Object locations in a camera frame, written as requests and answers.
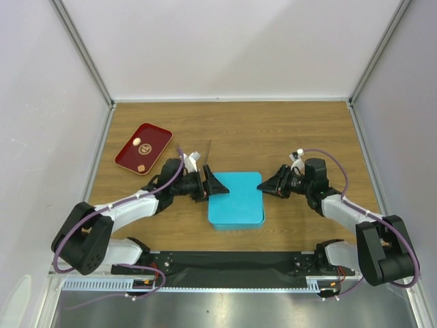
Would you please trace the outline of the teal tin lid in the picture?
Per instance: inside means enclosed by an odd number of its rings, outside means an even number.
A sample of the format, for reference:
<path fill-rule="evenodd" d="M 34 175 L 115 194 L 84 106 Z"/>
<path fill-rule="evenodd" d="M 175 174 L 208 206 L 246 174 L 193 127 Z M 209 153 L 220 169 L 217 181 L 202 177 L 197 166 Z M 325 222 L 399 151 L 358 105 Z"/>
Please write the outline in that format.
<path fill-rule="evenodd" d="M 217 179 L 228 194 L 213 195 L 208 201 L 208 221 L 213 224 L 258 223 L 265 220 L 262 183 L 259 172 L 217 172 Z"/>

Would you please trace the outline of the metal tongs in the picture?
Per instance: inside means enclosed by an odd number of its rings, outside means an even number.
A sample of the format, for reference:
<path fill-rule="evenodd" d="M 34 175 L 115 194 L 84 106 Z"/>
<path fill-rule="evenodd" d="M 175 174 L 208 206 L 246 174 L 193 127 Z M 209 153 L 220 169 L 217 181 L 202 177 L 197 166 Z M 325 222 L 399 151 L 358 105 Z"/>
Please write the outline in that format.
<path fill-rule="evenodd" d="M 204 160 L 203 160 L 203 164 L 204 165 L 206 165 L 208 163 L 208 158 L 209 158 L 209 154 L 210 154 L 211 144 L 212 144 L 212 140 L 209 139 L 208 140 L 208 144 L 207 144 L 207 149 L 206 149 L 205 157 L 204 157 Z"/>

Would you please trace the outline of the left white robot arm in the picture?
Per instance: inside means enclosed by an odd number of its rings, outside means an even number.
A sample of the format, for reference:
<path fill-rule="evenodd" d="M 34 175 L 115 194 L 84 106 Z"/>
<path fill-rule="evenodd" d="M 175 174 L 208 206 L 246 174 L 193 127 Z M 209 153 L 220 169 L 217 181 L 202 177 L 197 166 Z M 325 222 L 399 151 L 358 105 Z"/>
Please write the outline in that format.
<path fill-rule="evenodd" d="M 194 160 L 169 159 L 158 175 L 131 196 L 99 206 L 76 204 L 51 244 L 53 268 L 57 273 L 77 271 L 89 275 L 102 264 L 121 262 L 134 273 L 144 273 L 149 269 L 150 257 L 142 244 L 133 238 L 112 243 L 112 233 L 161 213 L 177 196 L 188 195 L 195 202 L 203 202 L 228 193 L 209 165 L 199 172 Z"/>

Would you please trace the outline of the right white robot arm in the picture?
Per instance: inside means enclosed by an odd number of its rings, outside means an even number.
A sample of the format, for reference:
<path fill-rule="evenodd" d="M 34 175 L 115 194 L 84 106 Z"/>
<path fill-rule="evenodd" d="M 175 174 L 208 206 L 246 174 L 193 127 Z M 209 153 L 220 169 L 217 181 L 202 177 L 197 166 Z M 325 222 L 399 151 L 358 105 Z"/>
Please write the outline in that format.
<path fill-rule="evenodd" d="M 328 242 L 314 258 L 315 269 L 329 275 L 338 266 L 347 267 L 372 286 L 414 286 L 420 264 L 402 218 L 371 212 L 331 187 L 324 159 L 304 161 L 297 154 L 292 158 L 292 165 L 282 165 L 257 189 L 282 199 L 293 193 L 303 195 L 318 215 L 336 221 L 356 236 L 355 246 L 343 240 Z"/>

